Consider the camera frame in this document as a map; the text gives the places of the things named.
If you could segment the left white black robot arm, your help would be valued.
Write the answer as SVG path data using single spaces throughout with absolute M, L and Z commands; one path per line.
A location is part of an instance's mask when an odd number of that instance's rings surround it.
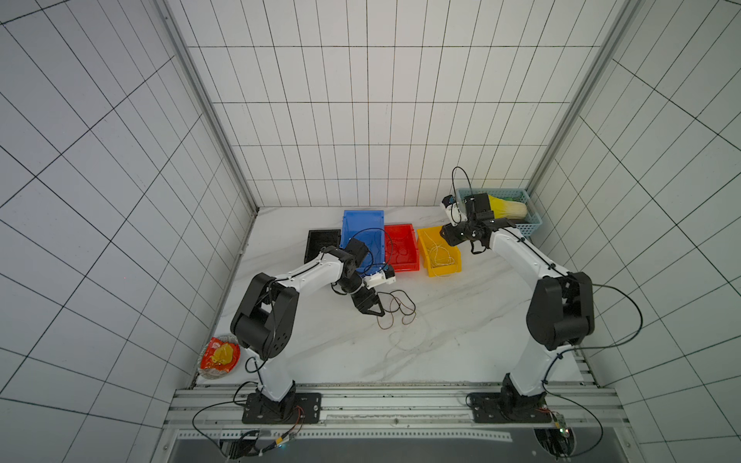
M 256 375 L 261 394 L 275 404 L 289 405 L 295 382 L 273 360 L 291 339 L 299 300 L 323 287 L 339 287 L 360 314 L 385 316 L 376 292 L 396 281 L 392 266 L 382 264 L 374 274 L 363 274 L 362 262 L 369 254 L 367 245 L 353 238 L 347 246 L 323 248 L 314 260 L 278 276 L 257 274 L 250 282 L 233 315 L 230 332 L 239 345 L 258 357 Z

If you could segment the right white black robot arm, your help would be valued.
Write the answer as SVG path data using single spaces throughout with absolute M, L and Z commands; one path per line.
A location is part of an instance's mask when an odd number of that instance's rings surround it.
M 450 246 L 468 242 L 474 255 L 492 251 L 504 258 L 533 290 L 526 314 L 530 339 L 515 368 L 506 374 L 499 408 L 512 415 L 535 409 L 546 395 L 555 364 L 594 333 L 594 290 L 583 272 L 570 272 L 528 242 L 513 220 L 498 216 L 486 193 L 442 200 L 450 221 L 441 237 Z

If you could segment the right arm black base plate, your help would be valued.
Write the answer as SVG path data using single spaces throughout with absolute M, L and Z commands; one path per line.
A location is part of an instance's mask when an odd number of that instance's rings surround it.
M 477 424 L 550 424 L 544 398 L 545 393 L 520 395 L 505 383 L 499 393 L 470 393 L 465 401 Z

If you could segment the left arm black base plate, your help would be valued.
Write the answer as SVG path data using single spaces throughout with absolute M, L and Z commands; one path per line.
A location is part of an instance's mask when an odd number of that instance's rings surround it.
M 281 401 L 262 393 L 250 394 L 243 406 L 243 424 L 317 424 L 320 421 L 322 394 L 288 393 Z

